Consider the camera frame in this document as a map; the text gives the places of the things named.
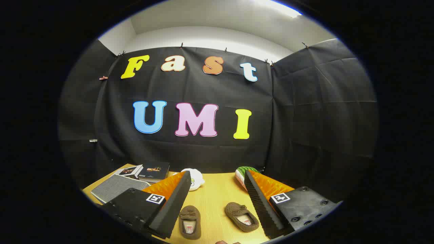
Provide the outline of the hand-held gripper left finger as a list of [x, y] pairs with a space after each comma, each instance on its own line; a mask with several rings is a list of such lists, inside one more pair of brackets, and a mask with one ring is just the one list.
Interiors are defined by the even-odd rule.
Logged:
[[145, 189], [129, 187], [101, 209], [137, 233], [170, 238], [190, 185], [190, 172], [180, 172]]

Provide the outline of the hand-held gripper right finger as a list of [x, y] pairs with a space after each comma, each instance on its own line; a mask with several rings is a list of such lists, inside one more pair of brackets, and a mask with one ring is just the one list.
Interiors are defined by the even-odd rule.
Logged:
[[244, 184], [270, 239], [303, 231], [342, 204], [310, 187], [293, 188], [252, 170], [245, 172]]

